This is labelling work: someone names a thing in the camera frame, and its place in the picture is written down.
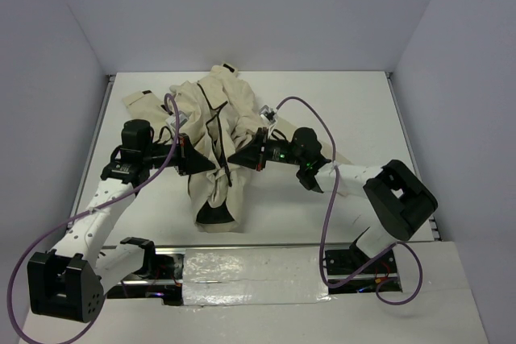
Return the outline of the beige jacket black lining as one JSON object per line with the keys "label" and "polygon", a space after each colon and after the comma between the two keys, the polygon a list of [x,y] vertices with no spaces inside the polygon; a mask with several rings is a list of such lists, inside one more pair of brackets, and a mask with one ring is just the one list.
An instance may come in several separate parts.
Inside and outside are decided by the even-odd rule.
{"label": "beige jacket black lining", "polygon": [[[205,232],[237,229],[243,218],[244,189],[255,170],[229,164],[227,158],[250,143],[260,128],[268,130],[250,85],[238,78],[234,68],[223,64],[196,82],[186,81],[170,89],[163,97],[139,91],[124,97],[123,104],[132,119],[150,123],[158,143],[172,138],[165,130],[171,114],[182,111],[189,116],[179,133],[188,135],[195,150],[216,166],[209,172],[187,175],[193,221]],[[289,140],[275,128],[268,134]]]}

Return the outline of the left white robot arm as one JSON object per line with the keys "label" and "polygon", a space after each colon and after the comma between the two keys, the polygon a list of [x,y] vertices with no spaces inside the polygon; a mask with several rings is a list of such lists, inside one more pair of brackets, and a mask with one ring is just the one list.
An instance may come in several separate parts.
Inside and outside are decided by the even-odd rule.
{"label": "left white robot arm", "polygon": [[125,122],[122,142],[103,168],[84,216],[50,251],[36,252],[28,261],[33,313],[89,323],[100,313],[104,296],[126,276],[148,278],[156,272],[156,247],[149,239],[126,237],[112,251],[102,248],[138,192],[159,172],[174,167],[184,176],[214,169],[188,135],[179,133],[186,121],[184,113],[167,119],[168,143],[154,141],[146,120]]}

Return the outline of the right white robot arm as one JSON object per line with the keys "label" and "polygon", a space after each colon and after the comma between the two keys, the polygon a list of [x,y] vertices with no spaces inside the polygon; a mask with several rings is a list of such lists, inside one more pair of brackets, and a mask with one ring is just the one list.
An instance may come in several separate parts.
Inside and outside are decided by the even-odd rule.
{"label": "right white robot arm", "polygon": [[360,272],[372,270],[379,254],[394,243],[409,241],[438,208],[435,196],[400,160],[381,167],[339,164],[323,155],[315,131],[307,127],[296,129],[290,140],[276,139],[260,128],[228,161],[256,171],[268,162],[293,164],[305,189],[329,193],[320,247],[325,245],[337,196],[367,200],[377,223],[362,231],[348,249],[349,262]]}

